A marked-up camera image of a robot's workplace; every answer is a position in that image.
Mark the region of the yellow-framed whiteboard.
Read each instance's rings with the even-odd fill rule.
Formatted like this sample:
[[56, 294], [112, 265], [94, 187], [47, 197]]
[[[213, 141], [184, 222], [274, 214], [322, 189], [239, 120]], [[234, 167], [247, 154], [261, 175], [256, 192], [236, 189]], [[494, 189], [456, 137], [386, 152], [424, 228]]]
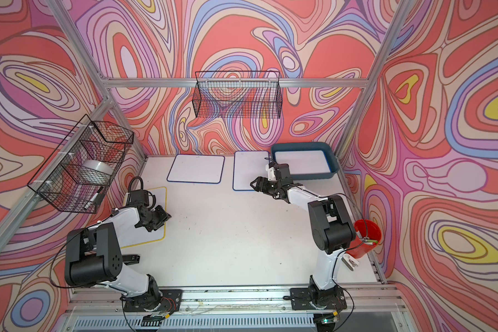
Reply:
[[[153, 188], [150, 192], [156, 197], [156, 206], [167, 209], [167, 188]], [[158, 230], [148, 232], [144, 227], [135, 228], [136, 221], [119, 221], [115, 224], [116, 235], [121, 249], [161, 242], [166, 236], [167, 224]]]

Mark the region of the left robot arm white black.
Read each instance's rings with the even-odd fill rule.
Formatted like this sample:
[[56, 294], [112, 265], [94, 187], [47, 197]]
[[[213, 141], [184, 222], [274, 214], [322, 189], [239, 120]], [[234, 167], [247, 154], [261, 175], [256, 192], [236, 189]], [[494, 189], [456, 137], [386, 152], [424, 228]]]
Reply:
[[130, 266], [140, 255], [124, 255], [122, 249], [159, 242], [171, 218], [148, 190], [127, 194], [124, 207], [89, 228], [68, 234], [64, 278], [70, 287], [104, 287], [121, 294], [130, 309], [156, 311], [163, 301], [154, 277]]

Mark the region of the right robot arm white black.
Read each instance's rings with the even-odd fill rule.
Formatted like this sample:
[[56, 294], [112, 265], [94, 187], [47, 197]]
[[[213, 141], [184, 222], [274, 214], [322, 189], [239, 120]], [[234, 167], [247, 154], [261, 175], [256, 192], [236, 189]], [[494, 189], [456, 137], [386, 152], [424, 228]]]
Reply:
[[308, 286], [291, 288], [286, 299], [295, 311], [333, 310], [347, 308], [344, 289], [336, 282], [338, 260], [356, 239], [356, 231], [343, 196], [322, 196], [300, 183], [271, 181], [257, 177], [251, 188], [305, 210], [308, 213], [313, 241], [319, 249], [318, 258]]

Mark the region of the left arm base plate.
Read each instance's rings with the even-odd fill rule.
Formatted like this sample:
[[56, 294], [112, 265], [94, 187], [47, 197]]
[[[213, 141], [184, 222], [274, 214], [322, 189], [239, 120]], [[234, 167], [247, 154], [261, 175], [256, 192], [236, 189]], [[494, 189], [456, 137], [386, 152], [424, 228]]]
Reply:
[[174, 313], [180, 310], [182, 289], [160, 289], [159, 295], [144, 294], [137, 297], [121, 296], [124, 311], [131, 313]]

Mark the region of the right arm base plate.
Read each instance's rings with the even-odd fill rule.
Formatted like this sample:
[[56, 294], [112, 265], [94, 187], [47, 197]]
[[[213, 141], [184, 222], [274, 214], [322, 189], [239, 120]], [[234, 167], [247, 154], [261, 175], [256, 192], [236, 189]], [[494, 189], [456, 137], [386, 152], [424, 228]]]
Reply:
[[290, 294], [284, 298], [290, 301], [294, 311], [333, 310], [340, 312], [348, 308], [344, 290], [338, 286], [327, 290], [319, 290], [315, 286], [291, 288]]

